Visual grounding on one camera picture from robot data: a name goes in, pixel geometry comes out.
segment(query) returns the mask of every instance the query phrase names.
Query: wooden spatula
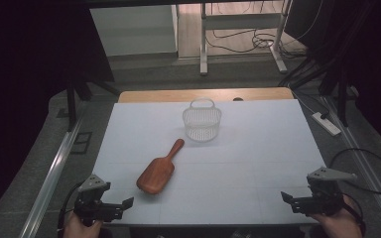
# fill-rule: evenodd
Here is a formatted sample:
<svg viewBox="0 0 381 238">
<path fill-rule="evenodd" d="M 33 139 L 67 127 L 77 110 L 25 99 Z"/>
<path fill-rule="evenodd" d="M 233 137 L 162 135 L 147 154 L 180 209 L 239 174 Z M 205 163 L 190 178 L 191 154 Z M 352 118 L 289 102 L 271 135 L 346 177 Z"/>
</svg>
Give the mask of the wooden spatula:
<svg viewBox="0 0 381 238">
<path fill-rule="evenodd" d="M 138 177 L 137 186 L 150 194 L 160 193 L 175 170 L 172 158 L 184 144 L 184 140 L 177 139 L 166 157 L 154 159 Z"/>
</svg>

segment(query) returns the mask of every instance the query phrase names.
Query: white table surface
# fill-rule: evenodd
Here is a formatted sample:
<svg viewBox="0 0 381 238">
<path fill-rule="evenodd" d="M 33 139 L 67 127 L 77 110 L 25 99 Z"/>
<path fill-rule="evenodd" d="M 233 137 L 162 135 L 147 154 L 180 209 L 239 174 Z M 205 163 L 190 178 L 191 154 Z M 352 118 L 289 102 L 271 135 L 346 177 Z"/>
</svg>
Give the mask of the white table surface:
<svg viewBox="0 0 381 238">
<path fill-rule="evenodd" d="M 294 214 L 280 191 L 311 196 L 306 176 L 324 167 L 297 100 L 217 102 L 218 136 L 197 143 L 186 136 L 189 103 L 117 103 L 93 173 L 112 183 L 102 197 L 134 205 L 113 223 L 127 225 L 263 225 L 314 223 Z M 184 147 L 158 195 L 136 186 L 142 171 L 178 138 Z"/>
</svg>

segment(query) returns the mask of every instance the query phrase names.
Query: gray floor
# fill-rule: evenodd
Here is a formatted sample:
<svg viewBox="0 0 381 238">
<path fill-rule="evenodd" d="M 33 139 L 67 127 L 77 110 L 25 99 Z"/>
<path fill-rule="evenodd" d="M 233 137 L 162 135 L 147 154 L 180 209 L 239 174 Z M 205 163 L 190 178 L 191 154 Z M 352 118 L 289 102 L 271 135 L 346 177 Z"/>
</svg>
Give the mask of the gray floor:
<svg viewBox="0 0 381 238">
<path fill-rule="evenodd" d="M 286 59 L 289 69 L 296 67 L 301 59 Z M 181 88 L 237 88 L 276 86 L 284 77 L 279 74 L 270 56 L 251 56 L 239 58 L 211 58 L 208 76 L 200 76 L 198 59 L 177 60 L 170 55 L 139 56 L 110 59 L 115 82 L 110 83 L 122 91 Z M 317 94 L 319 80 L 303 86 L 303 92 Z M 74 145 L 66 161 L 55 193 L 47 208 L 37 237 L 56 237 L 57 217 L 69 189 L 78 181 L 89 176 L 94 166 L 105 128 L 117 97 L 90 84 L 94 93 L 85 105 L 86 111 L 79 133 L 91 133 L 90 144 L 85 153 L 82 145 Z M 303 99 L 313 110 L 321 108 L 313 101 Z M 67 129 L 65 93 L 56 95 L 49 104 L 49 115 L 32 148 L 25 164 L 18 172 L 11 186 L 0 200 L 0 237 L 16 237 L 20 234 L 36 196 L 41 188 L 51 163 L 61 145 Z M 331 137 L 312 118 L 311 111 L 304 108 L 307 121 L 317 141 L 319 150 L 326 163 L 339 151 L 347 148 L 343 137 Z M 381 156 L 381 137 L 356 109 L 354 101 L 347 103 L 349 130 L 355 136 L 359 146 Z M 344 154 L 335 164 L 335 168 L 356 173 L 360 176 L 351 154 Z M 374 158 L 373 163 L 381 179 L 381 163 Z M 367 223 L 366 237 L 381 237 L 381 208 L 373 194 L 359 191 L 345 184 L 343 191 L 359 200 Z M 129 230 L 111 227 L 114 237 L 129 237 Z"/>
</svg>

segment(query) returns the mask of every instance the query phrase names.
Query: power strip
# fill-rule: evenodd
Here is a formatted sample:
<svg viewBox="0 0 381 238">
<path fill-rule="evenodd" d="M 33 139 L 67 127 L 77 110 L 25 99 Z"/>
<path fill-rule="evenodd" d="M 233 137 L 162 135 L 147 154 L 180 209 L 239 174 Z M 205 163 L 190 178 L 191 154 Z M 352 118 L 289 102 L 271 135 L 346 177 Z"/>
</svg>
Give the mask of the power strip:
<svg viewBox="0 0 381 238">
<path fill-rule="evenodd" d="M 339 133 L 341 133 L 341 131 L 335 125 L 333 125 L 329 120 L 327 120 L 326 118 L 321 119 L 320 116 L 321 116 L 320 112 L 317 112 L 314 115 L 312 115 L 315 121 L 317 121 L 327 132 L 329 132 L 330 135 L 336 136 Z"/>
</svg>

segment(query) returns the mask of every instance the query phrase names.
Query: aluminum rail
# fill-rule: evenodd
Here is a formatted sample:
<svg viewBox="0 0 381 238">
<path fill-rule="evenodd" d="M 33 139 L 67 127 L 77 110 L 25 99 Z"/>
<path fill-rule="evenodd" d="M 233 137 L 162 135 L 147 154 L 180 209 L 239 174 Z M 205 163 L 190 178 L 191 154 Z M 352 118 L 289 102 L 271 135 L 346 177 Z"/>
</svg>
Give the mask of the aluminum rail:
<svg viewBox="0 0 381 238">
<path fill-rule="evenodd" d="M 24 224 L 19 237 L 27 238 L 36 236 L 36 233 L 45 215 L 46 209 L 48 208 L 49 202 L 52 198 L 52 195 L 54 194 L 62 170 L 64 169 L 64 163 L 66 162 L 70 149 L 72 148 L 73 142 L 79 131 L 80 125 L 82 124 L 83 115 L 86 111 L 87 106 L 87 102 L 80 102 L 78 107 L 78 119 L 74 124 L 71 132 L 66 132 L 64 135 L 62 144 L 54 158 L 48 175 L 43 182 L 42 188 L 39 191 L 36 201 L 33 204 L 33 207 L 30 211 L 29 216 L 27 217 L 26 223 Z"/>
<path fill-rule="evenodd" d="M 359 148 L 359 145 L 357 141 L 355 140 L 354 136 L 352 135 L 351 131 L 349 130 L 349 128 L 344 127 L 342 123 L 339 121 L 338 117 L 336 116 L 336 107 L 334 103 L 332 102 L 332 100 L 330 100 L 328 97 L 322 97 L 321 99 L 329 108 L 329 111 L 330 111 L 329 115 L 332 117 L 333 122 L 341 130 L 341 133 L 343 137 L 345 138 L 345 144 L 349 148 Z M 370 163 L 367 161 L 364 153 L 359 151 L 355 151 L 353 153 L 355 157 L 354 162 L 357 164 L 358 168 L 360 169 L 360 172 L 364 176 L 367 184 L 372 189 L 381 191 L 381 181 L 379 177 L 377 177 Z M 381 207 L 381 194 L 374 194 L 374 196 Z"/>
</svg>

